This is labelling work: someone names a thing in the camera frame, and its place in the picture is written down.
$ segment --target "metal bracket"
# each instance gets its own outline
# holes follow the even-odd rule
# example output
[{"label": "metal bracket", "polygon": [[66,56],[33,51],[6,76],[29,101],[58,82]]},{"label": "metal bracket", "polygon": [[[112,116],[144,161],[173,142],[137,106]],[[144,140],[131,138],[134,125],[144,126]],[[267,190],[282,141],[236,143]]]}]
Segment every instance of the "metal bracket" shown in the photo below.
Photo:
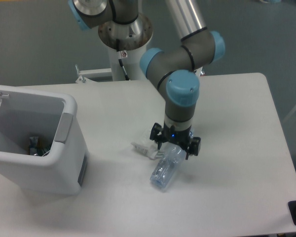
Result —
[{"label": "metal bracket", "polygon": [[[80,70],[78,68],[78,64],[75,65],[75,69],[77,71],[77,75],[80,76]],[[81,79],[82,79],[82,83],[85,83],[85,78],[84,76],[81,76]]]}]

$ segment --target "silver robot arm segment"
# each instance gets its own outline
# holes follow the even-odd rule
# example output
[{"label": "silver robot arm segment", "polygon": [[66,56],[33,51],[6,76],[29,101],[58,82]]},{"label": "silver robot arm segment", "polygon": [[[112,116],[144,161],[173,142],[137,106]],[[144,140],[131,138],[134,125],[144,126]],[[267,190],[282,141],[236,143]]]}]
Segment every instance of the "silver robot arm segment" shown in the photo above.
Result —
[{"label": "silver robot arm segment", "polygon": [[137,0],[69,0],[68,4],[82,30],[108,21],[126,25],[138,17]]}]

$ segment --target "white table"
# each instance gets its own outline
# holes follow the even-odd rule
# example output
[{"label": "white table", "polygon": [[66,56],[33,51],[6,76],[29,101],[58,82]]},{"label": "white table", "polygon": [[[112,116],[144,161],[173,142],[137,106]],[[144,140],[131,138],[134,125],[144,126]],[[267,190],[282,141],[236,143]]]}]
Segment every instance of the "white table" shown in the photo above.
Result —
[{"label": "white table", "polygon": [[71,94],[91,156],[74,197],[21,190],[0,176],[0,236],[234,237],[296,232],[296,174],[265,77],[202,77],[194,116],[200,155],[166,192],[157,160],[130,143],[164,102],[148,81],[32,86]]}]

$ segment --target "clear plastic bottle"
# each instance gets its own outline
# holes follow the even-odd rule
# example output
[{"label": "clear plastic bottle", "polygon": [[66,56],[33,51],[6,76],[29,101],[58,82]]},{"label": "clear plastic bottle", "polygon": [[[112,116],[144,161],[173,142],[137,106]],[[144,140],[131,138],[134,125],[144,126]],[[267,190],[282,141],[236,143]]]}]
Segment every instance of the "clear plastic bottle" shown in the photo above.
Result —
[{"label": "clear plastic bottle", "polygon": [[158,162],[150,180],[157,187],[165,189],[172,175],[185,159],[186,152],[181,147],[172,143],[166,144],[163,152],[164,157]]}]

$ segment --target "black cable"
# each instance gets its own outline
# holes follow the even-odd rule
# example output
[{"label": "black cable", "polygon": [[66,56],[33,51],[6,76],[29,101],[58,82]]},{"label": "black cable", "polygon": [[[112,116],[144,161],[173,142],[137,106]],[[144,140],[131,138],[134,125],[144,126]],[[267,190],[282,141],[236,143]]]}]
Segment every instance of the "black cable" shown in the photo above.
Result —
[{"label": "black cable", "polygon": [[[116,40],[116,51],[117,52],[119,52],[119,39],[117,39]],[[123,64],[123,61],[122,61],[122,59],[120,58],[119,60],[118,60],[118,62],[119,62],[119,65],[121,66],[121,68],[122,68],[122,70],[123,70],[123,73],[124,73],[124,76],[125,76],[125,80],[130,80],[129,79],[129,77],[128,77],[128,75],[127,75],[127,72],[126,72],[126,69],[125,69],[125,67],[124,67],[124,64]]]}]

